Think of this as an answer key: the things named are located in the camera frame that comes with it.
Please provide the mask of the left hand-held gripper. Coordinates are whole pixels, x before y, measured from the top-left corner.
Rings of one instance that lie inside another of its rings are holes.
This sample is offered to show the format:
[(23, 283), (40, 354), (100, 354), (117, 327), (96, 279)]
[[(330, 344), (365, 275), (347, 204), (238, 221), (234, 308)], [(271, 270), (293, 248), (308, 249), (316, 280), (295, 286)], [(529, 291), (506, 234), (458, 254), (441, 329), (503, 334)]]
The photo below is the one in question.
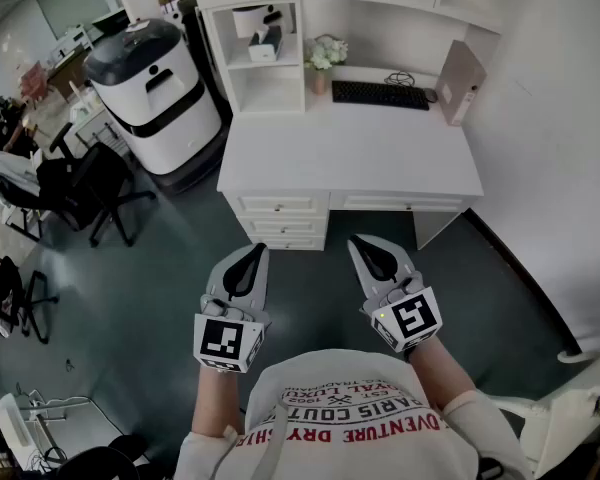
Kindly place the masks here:
[(193, 355), (202, 366), (224, 372), (249, 370), (271, 323), (263, 311), (268, 270), (264, 243), (239, 248), (213, 267), (206, 288), (210, 295), (201, 297), (201, 312), (194, 321)]

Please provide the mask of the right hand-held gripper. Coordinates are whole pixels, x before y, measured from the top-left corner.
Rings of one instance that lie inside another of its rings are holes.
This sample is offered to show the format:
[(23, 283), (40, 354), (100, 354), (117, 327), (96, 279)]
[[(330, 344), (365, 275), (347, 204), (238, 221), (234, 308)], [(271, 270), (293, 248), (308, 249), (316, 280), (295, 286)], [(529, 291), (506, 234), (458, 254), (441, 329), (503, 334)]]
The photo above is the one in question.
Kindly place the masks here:
[(420, 272), (413, 272), (414, 264), (401, 246), (375, 235), (354, 234), (347, 248), (368, 298), (362, 311), (394, 352), (411, 350), (442, 328), (433, 289), (424, 284)]

